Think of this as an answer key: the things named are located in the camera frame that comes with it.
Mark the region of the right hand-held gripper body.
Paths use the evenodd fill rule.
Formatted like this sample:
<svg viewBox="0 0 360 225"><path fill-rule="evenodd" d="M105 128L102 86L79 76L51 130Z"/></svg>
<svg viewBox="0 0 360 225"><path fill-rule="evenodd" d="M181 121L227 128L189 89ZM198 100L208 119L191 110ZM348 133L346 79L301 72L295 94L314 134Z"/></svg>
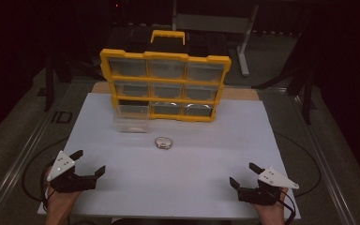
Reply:
<svg viewBox="0 0 360 225"><path fill-rule="evenodd" d="M263 172L258 174L257 180L258 186L255 188L240 186L237 189L240 202L274 205L280 200L282 188L299 189L298 184L273 168L263 169Z"/></svg>

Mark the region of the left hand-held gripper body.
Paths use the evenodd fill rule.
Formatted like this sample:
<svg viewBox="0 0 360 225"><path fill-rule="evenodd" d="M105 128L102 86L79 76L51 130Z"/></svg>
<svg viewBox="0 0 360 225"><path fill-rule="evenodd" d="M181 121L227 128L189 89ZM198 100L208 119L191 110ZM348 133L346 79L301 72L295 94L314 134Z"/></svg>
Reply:
<svg viewBox="0 0 360 225"><path fill-rule="evenodd" d="M72 160L64 151L60 151L52 162L52 168L46 178L50 186L60 193L95 189L98 179L94 175L77 175L75 163L76 160Z"/></svg>

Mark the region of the person's right hand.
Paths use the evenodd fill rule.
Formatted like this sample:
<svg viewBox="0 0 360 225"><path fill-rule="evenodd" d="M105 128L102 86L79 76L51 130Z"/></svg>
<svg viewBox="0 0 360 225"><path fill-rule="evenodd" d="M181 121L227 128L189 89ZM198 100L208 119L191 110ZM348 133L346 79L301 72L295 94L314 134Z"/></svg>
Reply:
<svg viewBox="0 0 360 225"><path fill-rule="evenodd" d="M276 202L274 205L258 205L253 203L252 207L256 210L260 220L262 218L284 219L284 206L280 202Z"/></svg>

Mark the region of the person's left hand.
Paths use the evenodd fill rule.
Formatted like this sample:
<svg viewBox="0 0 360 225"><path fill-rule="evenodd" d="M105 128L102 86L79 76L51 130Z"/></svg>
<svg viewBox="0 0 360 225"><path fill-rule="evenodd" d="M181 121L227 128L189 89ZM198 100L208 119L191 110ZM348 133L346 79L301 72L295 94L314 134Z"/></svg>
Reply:
<svg viewBox="0 0 360 225"><path fill-rule="evenodd" d="M60 193L54 188L48 187L48 213L47 218L67 218L75 202L81 195L80 191L70 193Z"/></svg>

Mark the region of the clear plastic pulled-out drawer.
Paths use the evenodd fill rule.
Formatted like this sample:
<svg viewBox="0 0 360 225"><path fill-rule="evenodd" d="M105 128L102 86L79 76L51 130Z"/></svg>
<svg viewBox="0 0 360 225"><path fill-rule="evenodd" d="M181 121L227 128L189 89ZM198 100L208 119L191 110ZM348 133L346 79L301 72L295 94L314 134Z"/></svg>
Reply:
<svg viewBox="0 0 360 225"><path fill-rule="evenodd" d="M120 132L145 133L148 131L149 107L118 105L113 115L114 127Z"/></svg>

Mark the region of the black stand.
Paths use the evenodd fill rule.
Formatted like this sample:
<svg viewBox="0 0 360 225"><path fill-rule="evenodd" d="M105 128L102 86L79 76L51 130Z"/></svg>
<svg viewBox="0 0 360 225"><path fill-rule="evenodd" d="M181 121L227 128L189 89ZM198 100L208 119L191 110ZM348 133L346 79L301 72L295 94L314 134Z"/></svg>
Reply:
<svg viewBox="0 0 360 225"><path fill-rule="evenodd" d="M301 90L304 90L303 101L302 101L302 116L308 125L310 122L310 104L312 95L312 84L314 78L314 72L310 67L301 66L286 69L281 72L275 78L263 82L258 85L253 85L252 89L263 90L271 87L272 85L279 83L288 78L292 78L290 84L286 88L286 92L289 96L297 96Z"/></svg>

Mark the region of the set of clear closed drawers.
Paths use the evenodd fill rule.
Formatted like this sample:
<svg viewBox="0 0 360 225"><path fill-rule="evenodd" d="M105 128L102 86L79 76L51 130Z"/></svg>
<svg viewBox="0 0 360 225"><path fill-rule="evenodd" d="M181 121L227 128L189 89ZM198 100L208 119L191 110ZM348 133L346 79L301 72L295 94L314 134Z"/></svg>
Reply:
<svg viewBox="0 0 360 225"><path fill-rule="evenodd" d="M137 106L150 118L212 121L231 65L227 56L111 58L112 105Z"/></svg>

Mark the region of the yellow drawer organizer cabinet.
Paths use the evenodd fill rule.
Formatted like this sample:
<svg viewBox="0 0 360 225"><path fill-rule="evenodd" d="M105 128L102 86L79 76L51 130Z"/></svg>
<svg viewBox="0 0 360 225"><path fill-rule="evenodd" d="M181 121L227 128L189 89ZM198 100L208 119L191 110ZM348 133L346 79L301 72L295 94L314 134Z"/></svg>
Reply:
<svg viewBox="0 0 360 225"><path fill-rule="evenodd" d="M110 71L108 60L111 58L168 59L207 56L227 56L230 58L223 37L192 37L180 31L154 30L144 34L134 33L129 36L116 37L109 46L100 52L101 70L106 80ZM108 80L107 82L112 93L110 83Z"/></svg>

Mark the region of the grey metal stand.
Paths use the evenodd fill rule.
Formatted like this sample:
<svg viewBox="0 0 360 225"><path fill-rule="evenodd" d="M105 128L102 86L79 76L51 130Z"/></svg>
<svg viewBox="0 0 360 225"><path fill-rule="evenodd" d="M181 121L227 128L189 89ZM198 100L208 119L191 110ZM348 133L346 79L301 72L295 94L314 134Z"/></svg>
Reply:
<svg viewBox="0 0 360 225"><path fill-rule="evenodd" d="M257 16L259 5L253 3L246 18L220 17L179 13L178 0L172 0L172 30L198 30L209 32L237 33L243 41L236 47L238 62L243 77L249 75L246 48Z"/></svg>

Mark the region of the aluminium rail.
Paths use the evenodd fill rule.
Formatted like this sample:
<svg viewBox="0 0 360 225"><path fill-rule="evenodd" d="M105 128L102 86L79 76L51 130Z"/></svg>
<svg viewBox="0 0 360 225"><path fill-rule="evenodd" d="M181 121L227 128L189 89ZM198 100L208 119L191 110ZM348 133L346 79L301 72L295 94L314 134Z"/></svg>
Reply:
<svg viewBox="0 0 360 225"><path fill-rule="evenodd" d="M80 109L79 100L69 95L57 99L48 112L44 105L43 97L23 97L0 125L0 225L44 225L39 203L23 193L22 173L30 164L26 185L37 194L40 170L51 154L34 154L43 148L59 149L59 140L69 134L72 125L53 124L52 120L58 115L75 118Z"/></svg>
<svg viewBox="0 0 360 225"><path fill-rule="evenodd" d="M312 145L312 152L315 155L317 164L322 173L322 180L326 185L326 189L331 198L331 203L336 207L338 217L342 223L342 225L354 225L353 215L351 214L348 204L344 199L344 195L339 187L339 184L334 176L328 161L326 160L323 149L319 144L317 136L312 130L311 125L308 125L302 115L302 102L300 97L290 96L290 100L293 108L296 111L297 118L302 124L304 128L307 139L309 143Z"/></svg>

